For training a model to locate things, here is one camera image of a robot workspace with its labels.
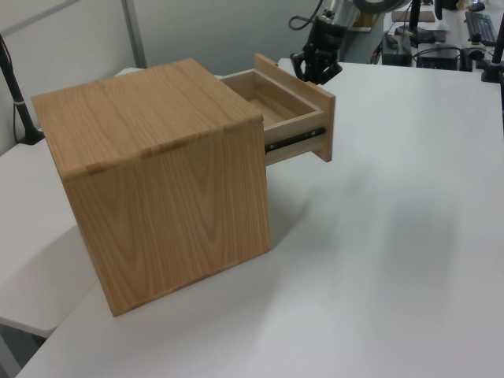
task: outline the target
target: wooden cabinet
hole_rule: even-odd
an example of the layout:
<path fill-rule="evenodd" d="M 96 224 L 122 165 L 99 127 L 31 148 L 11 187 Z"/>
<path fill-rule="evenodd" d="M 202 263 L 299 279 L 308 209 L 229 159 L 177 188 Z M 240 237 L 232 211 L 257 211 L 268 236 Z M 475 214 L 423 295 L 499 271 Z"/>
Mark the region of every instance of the wooden cabinet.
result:
<path fill-rule="evenodd" d="M 186 60 L 33 103 L 114 316 L 267 252 L 266 164 L 331 159 L 334 97 L 262 56 L 222 81 Z"/>

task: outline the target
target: drawer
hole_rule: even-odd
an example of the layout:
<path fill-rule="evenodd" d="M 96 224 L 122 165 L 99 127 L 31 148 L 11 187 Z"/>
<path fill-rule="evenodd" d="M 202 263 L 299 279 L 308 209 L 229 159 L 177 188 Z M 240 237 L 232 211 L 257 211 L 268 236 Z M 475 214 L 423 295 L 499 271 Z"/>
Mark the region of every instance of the drawer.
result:
<path fill-rule="evenodd" d="M 255 68 L 220 79 L 257 107 L 265 128 L 266 165 L 306 152 L 332 159 L 335 96 L 256 54 Z"/>

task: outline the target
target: desk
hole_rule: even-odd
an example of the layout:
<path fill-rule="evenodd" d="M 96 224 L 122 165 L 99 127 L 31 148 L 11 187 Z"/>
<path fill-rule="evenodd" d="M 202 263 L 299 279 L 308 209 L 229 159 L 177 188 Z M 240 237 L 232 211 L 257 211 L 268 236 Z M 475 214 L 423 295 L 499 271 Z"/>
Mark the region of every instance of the desk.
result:
<path fill-rule="evenodd" d="M 42 337 L 96 282 L 45 140 L 0 158 L 0 324 Z"/>
<path fill-rule="evenodd" d="M 117 318 L 96 283 L 19 378 L 501 376 L 499 87 L 342 66 L 333 162 L 268 167 L 269 254 Z"/>

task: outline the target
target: cabinet top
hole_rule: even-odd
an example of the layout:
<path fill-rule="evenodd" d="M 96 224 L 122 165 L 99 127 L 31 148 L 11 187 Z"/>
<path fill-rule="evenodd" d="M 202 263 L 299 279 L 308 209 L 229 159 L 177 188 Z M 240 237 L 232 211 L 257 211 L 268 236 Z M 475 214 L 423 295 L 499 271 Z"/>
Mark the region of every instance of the cabinet top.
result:
<path fill-rule="evenodd" d="M 63 182 L 262 119 L 192 59 L 41 94 L 33 105 Z"/>

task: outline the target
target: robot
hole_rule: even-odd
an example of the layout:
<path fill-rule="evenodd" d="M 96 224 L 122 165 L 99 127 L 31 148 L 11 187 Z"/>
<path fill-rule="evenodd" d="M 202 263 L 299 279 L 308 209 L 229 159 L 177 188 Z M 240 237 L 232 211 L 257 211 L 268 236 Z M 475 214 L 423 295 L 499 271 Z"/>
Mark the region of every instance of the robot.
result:
<path fill-rule="evenodd" d="M 404 6 L 409 0 L 331 0 L 322 15 L 316 16 L 323 0 L 320 0 L 313 15 L 301 27 L 294 28 L 292 21 L 303 20 L 294 16 L 289 20 L 293 30 L 301 30 L 313 23 L 302 52 L 291 54 L 296 76 L 315 84 L 327 83 L 342 71 L 338 64 L 338 50 L 348 28 L 357 20 L 359 12 L 379 14 Z"/>

